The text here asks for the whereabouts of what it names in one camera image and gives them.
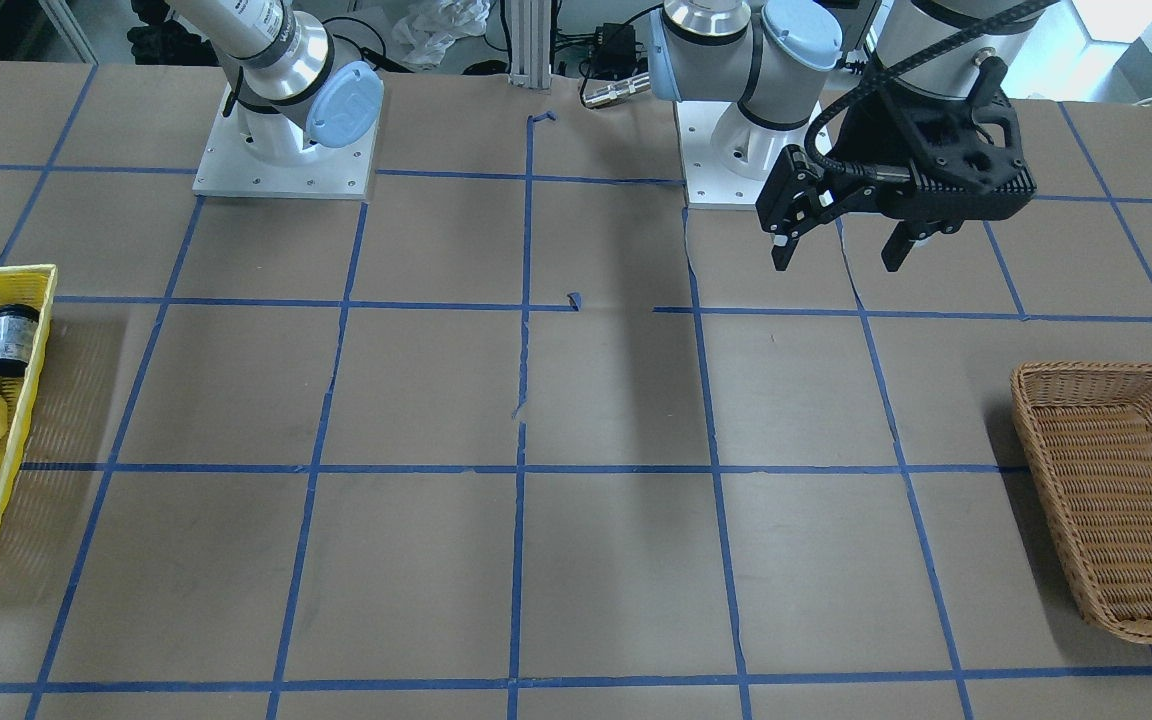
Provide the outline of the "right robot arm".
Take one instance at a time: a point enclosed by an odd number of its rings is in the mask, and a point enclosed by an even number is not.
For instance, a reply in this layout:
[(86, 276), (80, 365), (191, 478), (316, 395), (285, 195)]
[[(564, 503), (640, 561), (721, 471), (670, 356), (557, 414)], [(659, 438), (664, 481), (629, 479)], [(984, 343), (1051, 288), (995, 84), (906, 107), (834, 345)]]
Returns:
[(287, 1), (170, 1), (227, 77), (198, 168), (371, 170), (384, 85), (364, 51)]

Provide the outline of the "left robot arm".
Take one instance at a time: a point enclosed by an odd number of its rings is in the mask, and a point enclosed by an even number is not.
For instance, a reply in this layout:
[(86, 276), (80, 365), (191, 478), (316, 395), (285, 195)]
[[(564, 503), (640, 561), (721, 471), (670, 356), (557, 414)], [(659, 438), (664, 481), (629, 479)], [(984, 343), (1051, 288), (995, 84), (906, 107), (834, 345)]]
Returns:
[(718, 147), (755, 199), (774, 268), (801, 237), (849, 213), (895, 220), (896, 272), (920, 242), (1001, 222), (1037, 192), (1020, 118), (1005, 94), (1043, 1), (896, 1), (846, 94), (823, 106), (846, 56), (835, 10), (818, 1), (666, 1), (650, 10), (652, 91), (723, 103)]

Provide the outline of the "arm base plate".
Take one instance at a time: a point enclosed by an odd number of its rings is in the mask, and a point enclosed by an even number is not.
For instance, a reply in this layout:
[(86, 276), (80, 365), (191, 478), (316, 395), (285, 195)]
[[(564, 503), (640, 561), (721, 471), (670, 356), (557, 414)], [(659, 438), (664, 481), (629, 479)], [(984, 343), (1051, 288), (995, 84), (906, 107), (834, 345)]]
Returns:
[(217, 199), (367, 200), (380, 124), (342, 149), (306, 141), (279, 114), (236, 104), (225, 114), (223, 88), (192, 183), (194, 194)]
[(806, 128), (823, 111), (817, 97), (808, 120), (790, 131), (751, 122), (736, 103), (681, 101), (675, 111), (685, 209), (753, 210), (776, 156), (787, 145), (806, 146)]

